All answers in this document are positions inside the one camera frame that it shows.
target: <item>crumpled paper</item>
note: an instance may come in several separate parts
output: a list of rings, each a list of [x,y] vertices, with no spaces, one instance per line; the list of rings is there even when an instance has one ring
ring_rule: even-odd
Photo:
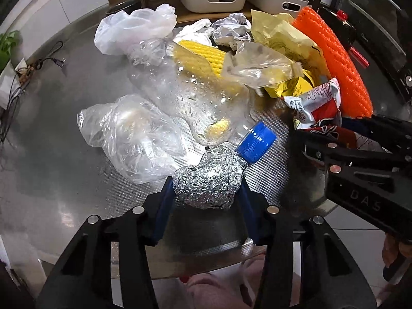
[[[321,48],[308,36],[290,23],[294,18],[285,13],[271,15],[252,10],[252,36],[255,42],[268,46],[292,61],[300,62],[309,70],[316,85],[321,85],[322,76],[332,77],[326,65]]]
[[[211,27],[212,22],[208,18],[202,18],[201,20],[185,26],[173,39],[173,42],[179,43],[182,39],[187,41],[193,41],[207,46],[212,46],[210,36],[214,31]]]
[[[215,29],[212,38],[217,45],[230,46],[236,51],[240,43],[250,42],[252,40],[248,32],[252,24],[242,13],[233,13],[228,17],[217,20],[212,24]]]
[[[200,209],[229,209],[248,164],[234,150],[218,145],[203,154],[198,166],[185,166],[173,176],[176,196]]]

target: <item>person's hand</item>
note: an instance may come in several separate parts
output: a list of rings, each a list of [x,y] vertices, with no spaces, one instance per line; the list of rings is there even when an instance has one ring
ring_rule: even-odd
[[[404,257],[412,258],[412,245],[400,243],[390,234],[386,234],[382,249],[382,259],[386,267],[389,267],[396,260],[399,253]]]

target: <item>white wall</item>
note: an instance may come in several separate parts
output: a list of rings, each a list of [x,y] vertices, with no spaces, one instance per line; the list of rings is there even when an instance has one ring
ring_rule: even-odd
[[[107,3],[108,0],[32,0],[17,17],[14,15],[15,20],[8,27],[8,31],[19,30],[22,37],[16,58],[28,59],[71,22]]]

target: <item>yellow paper bag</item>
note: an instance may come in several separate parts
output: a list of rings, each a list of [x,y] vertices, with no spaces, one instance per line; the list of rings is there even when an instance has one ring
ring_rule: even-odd
[[[299,96],[308,92],[314,87],[314,80],[310,71],[303,70],[304,77],[294,78],[286,82],[278,83],[265,87],[265,90],[271,98],[280,98],[281,96]]]
[[[320,47],[308,36],[291,25],[294,18],[289,14],[271,15],[252,10],[252,36],[255,42],[268,46],[292,61],[300,62],[309,70],[315,85],[322,84],[321,75],[331,79]]]

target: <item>white plastic bag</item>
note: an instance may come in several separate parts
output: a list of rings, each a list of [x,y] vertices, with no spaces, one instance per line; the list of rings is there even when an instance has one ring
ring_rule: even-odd
[[[94,45],[107,55],[127,54],[133,44],[169,35],[176,25],[176,18],[175,8],[168,4],[162,4],[156,11],[138,9],[130,15],[119,11],[102,19],[94,36]]]
[[[82,110],[78,126],[88,145],[102,147],[116,170],[137,184],[174,174],[173,157],[186,155],[179,127],[138,94]]]
[[[179,43],[185,39],[186,41],[212,46],[210,36],[214,29],[211,24],[212,22],[208,18],[202,18],[191,25],[187,25],[175,36],[173,42]]]

